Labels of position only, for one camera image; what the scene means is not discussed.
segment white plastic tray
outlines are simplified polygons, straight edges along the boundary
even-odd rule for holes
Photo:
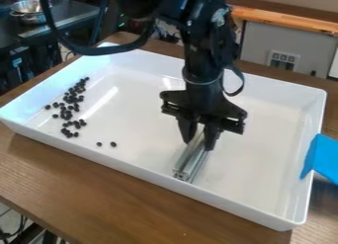
[[[299,173],[320,132],[326,93],[245,74],[245,90],[230,99],[249,114],[245,134],[224,132],[187,184],[172,178],[185,144],[176,120],[161,114],[159,99],[163,90],[184,88],[182,66],[181,59],[142,50],[81,57],[2,108],[0,119],[24,136],[267,227],[285,231],[304,224],[313,173],[302,181]],[[238,82],[226,74],[231,90]],[[91,80],[75,118],[88,125],[80,137],[67,139],[60,133],[62,120],[43,107],[86,76]]]

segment wooden table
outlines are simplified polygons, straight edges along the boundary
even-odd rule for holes
[[[123,43],[134,36],[107,39]],[[150,41],[144,49],[182,57],[182,48]],[[75,58],[0,98],[11,101]],[[338,138],[338,83],[238,62],[245,72],[328,92],[323,131]],[[134,177],[25,138],[0,124],[0,201],[71,243],[337,243],[338,189],[315,181],[306,225],[277,232]]]

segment wall socket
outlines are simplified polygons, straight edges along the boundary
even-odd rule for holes
[[[289,71],[296,71],[298,69],[299,61],[299,54],[272,49],[268,55],[267,65]]]

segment blue cloth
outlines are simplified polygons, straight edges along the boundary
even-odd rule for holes
[[[303,179],[310,170],[318,172],[332,183],[338,185],[338,141],[318,134],[307,151],[300,178]]]

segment metal bowl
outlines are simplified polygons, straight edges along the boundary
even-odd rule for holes
[[[42,6],[39,0],[24,0],[11,6],[12,11],[18,13],[42,13]]]
[[[10,15],[26,25],[45,24],[45,16],[39,0],[25,0],[11,6]]]

